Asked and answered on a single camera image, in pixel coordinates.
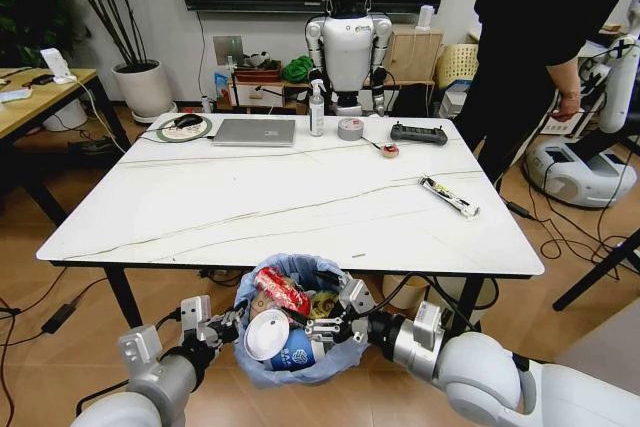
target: computer mouse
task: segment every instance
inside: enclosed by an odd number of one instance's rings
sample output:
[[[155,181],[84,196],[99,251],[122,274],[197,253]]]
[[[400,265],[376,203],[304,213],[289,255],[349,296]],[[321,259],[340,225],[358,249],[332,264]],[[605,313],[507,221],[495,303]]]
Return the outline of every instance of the computer mouse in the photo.
[[[176,118],[173,121],[173,125],[178,129],[184,129],[185,127],[190,127],[192,125],[198,125],[202,122],[202,117],[196,114],[184,114],[181,117]]]

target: human hand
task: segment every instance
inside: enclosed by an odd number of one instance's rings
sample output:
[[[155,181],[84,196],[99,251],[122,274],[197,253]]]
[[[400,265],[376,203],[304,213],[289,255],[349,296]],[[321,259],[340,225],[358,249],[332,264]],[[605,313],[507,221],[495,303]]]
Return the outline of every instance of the human hand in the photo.
[[[560,95],[562,96],[560,99],[560,107],[557,112],[551,113],[551,117],[558,122],[566,122],[580,110],[580,94],[570,93]]]

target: wooden floor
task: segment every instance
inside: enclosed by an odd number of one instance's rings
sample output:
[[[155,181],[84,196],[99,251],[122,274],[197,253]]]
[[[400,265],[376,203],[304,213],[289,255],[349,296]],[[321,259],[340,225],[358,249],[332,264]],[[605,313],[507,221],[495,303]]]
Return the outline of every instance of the wooden floor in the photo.
[[[121,112],[121,117],[127,118],[125,112]],[[95,121],[90,121],[88,126],[97,136],[101,135]],[[140,131],[130,122],[127,130],[131,138]],[[20,146],[63,147],[68,140],[78,140],[77,133],[39,133],[21,141]],[[626,156],[624,149],[620,153]],[[635,158],[633,165],[640,171],[640,163]],[[105,171],[99,169],[55,172],[48,175],[47,185],[70,211],[104,174]],[[192,195],[195,190],[200,195],[198,186],[185,186],[185,195]],[[507,199],[531,207],[527,184],[517,169],[507,175],[502,193]],[[546,203],[538,194],[534,193],[534,197],[541,207],[539,215],[546,218]],[[54,227],[20,188],[3,195],[1,202],[0,295],[14,307],[25,307],[38,299],[60,272],[34,256]],[[558,209],[583,228],[595,232],[598,212],[563,206]],[[637,185],[606,214],[603,232],[628,235],[638,227],[638,219],[640,187]],[[518,219],[518,223],[536,248],[548,239],[540,224],[522,219]],[[557,224],[569,238],[593,244],[563,220]],[[484,331],[505,348],[535,358],[552,359],[638,298],[640,277],[621,271],[620,281],[605,278],[566,311],[554,312],[551,303],[589,269],[586,262],[566,248],[563,251],[561,258],[544,261],[547,271],[540,277],[500,281],[500,299],[482,324]],[[185,297],[209,294],[215,312],[229,306],[234,295],[234,289],[213,286],[192,271],[137,270],[129,271],[128,275],[143,318],[148,322],[164,316]],[[38,333],[43,322],[62,303],[101,276],[98,269],[69,269],[45,301],[18,316],[12,341]],[[367,279],[374,291],[379,290],[378,277]],[[0,321],[2,342],[9,324],[8,320]],[[16,404],[13,425],[68,425],[74,418],[79,398],[126,378],[115,347],[117,337],[126,331],[127,325],[109,286],[101,282],[86,294],[77,312],[55,335],[11,347],[6,376]],[[174,345],[178,333],[175,323],[163,327],[164,345]],[[0,423],[7,413],[8,404],[0,397]],[[201,388],[191,396],[187,423],[191,427],[469,425],[448,408],[439,391],[387,363],[375,348],[368,349],[358,368],[325,385],[266,391],[251,386],[235,366],[231,349],[227,349],[208,371]]]

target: bag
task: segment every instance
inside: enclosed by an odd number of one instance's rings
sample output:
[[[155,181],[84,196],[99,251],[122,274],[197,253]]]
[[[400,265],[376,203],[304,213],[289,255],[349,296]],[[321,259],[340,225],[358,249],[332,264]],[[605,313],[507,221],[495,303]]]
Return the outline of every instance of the bag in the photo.
[[[253,285],[253,279],[260,269],[269,266],[275,267],[282,274],[291,277],[304,287],[305,290],[332,290],[337,292],[338,287],[336,285],[318,278],[313,275],[313,272],[329,271],[338,275],[343,274],[334,262],[321,257],[301,254],[273,255],[260,263],[253,271],[242,277],[242,281],[236,292],[235,305],[238,305],[238,303],[243,300],[251,304],[253,297],[258,293],[258,290]],[[258,362],[249,357],[244,348],[244,333],[249,325],[249,310],[249,306],[247,306],[242,317],[239,341],[234,345],[233,351],[240,368],[245,371],[251,379],[251,382],[259,389],[277,387],[285,384],[315,384],[324,382],[334,375],[358,365],[362,354],[369,346],[369,344],[361,344],[353,339],[349,339],[341,344],[335,344],[322,359],[311,367],[295,372],[274,372],[268,370],[262,362]]]

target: silver laptop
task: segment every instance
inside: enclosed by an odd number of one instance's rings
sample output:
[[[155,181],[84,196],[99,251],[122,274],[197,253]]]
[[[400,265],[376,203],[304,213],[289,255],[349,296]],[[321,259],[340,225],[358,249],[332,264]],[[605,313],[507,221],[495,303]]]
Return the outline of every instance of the silver laptop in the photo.
[[[295,120],[224,119],[213,138],[213,144],[291,147],[295,130]]]

